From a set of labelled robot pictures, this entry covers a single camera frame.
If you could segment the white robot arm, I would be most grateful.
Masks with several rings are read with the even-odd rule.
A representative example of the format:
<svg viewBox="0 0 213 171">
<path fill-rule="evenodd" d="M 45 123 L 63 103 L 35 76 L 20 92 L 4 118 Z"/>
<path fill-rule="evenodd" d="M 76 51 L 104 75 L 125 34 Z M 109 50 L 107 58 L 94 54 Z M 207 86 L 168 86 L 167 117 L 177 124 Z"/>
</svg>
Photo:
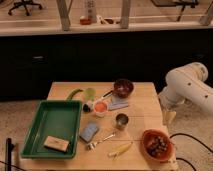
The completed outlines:
<svg viewBox="0 0 213 171">
<path fill-rule="evenodd" d="M 186 100 L 213 114 L 213 88 L 205 84 L 207 78 L 208 70 L 200 62 L 172 69 L 166 74 L 166 86 L 158 94 L 164 125 L 172 122 L 176 116 L 175 107 Z"/>
</svg>

